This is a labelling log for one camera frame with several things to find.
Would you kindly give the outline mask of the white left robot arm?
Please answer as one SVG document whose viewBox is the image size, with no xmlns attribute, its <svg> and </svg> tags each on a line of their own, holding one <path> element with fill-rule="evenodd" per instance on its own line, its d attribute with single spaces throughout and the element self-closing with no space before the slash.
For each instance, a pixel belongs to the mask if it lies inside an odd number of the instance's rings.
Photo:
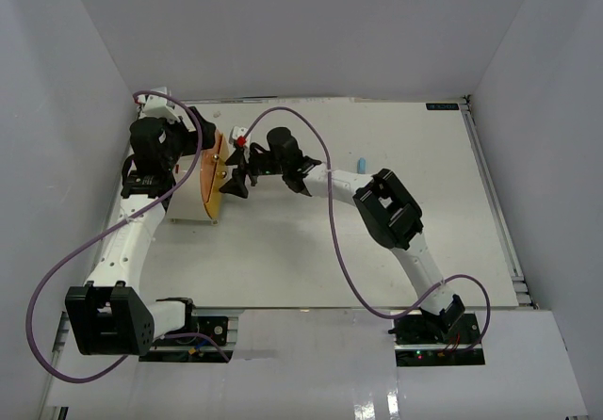
<svg viewBox="0 0 603 420">
<path fill-rule="evenodd" d="M 228 154 L 224 135 L 197 109 L 200 130 L 168 109 L 144 112 L 130 127 L 132 154 L 122 168 L 119 219 L 96 268 L 65 298 L 78 349 L 83 355 L 147 354 L 169 334 L 193 341 L 199 320 L 187 298 L 143 301 L 140 279 L 155 231 L 165 219 L 214 222 L 220 211 L 219 176 Z"/>
</svg>

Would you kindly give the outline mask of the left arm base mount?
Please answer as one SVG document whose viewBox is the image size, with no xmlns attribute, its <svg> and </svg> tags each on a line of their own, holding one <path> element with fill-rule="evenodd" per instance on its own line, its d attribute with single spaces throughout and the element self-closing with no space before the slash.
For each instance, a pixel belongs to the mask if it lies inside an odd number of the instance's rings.
<svg viewBox="0 0 603 420">
<path fill-rule="evenodd" d="M 141 363 L 228 363 L 233 358 L 242 310 L 194 308 L 190 324 L 169 334 L 185 337 L 156 340 Z"/>
</svg>

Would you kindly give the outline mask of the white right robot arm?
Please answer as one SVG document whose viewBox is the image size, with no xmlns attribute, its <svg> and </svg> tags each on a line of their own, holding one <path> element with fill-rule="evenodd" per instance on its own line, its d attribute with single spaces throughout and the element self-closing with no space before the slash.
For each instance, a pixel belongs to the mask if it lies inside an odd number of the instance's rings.
<svg viewBox="0 0 603 420">
<path fill-rule="evenodd" d="M 373 175 L 331 170 L 327 164 L 302 153 L 286 127 L 267 134 L 268 147 L 249 140 L 246 128 L 231 130 L 234 152 L 226 160 L 233 168 L 231 179 L 220 189 L 246 199 L 246 183 L 257 184 L 260 176 L 279 175 L 297 194 L 325 198 L 356 207 L 371 238 L 390 250 L 421 300 L 427 335 L 445 344 L 460 330 L 464 304 L 445 282 L 424 235 L 422 210 L 392 170 Z"/>
</svg>

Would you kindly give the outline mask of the yellow bottom drawer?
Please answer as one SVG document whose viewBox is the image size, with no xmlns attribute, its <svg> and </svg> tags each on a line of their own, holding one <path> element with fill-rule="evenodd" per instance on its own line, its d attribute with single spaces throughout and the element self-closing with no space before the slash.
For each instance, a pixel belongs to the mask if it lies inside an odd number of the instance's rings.
<svg viewBox="0 0 603 420">
<path fill-rule="evenodd" d="M 220 205 L 222 193 L 219 190 L 212 190 L 208 195 L 203 196 L 204 211 L 212 220 L 217 220 L 220 215 Z"/>
</svg>

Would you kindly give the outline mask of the orange drawer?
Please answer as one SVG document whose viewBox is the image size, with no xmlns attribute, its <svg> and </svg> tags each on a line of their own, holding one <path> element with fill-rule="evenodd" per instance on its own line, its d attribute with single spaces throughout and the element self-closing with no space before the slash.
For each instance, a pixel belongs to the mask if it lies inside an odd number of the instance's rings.
<svg viewBox="0 0 603 420">
<path fill-rule="evenodd" d="M 217 152 L 209 151 L 202 156 L 200 169 L 200 186 L 204 202 L 209 202 L 212 193 L 221 185 L 228 170 L 225 160 Z"/>
</svg>

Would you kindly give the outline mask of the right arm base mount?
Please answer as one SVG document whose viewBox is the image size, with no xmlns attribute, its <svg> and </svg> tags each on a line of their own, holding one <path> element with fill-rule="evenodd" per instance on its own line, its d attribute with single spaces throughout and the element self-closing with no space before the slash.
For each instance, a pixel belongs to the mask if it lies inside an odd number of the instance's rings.
<svg viewBox="0 0 603 420">
<path fill-rule="evenodd" d="M 481 335 L 475 314 L 463 314 L 448 333 L 442 333 L 421 314 L 394 320 L 387 332 L 394 341 L 397 367 L 482 366 Z"/>
</svg>

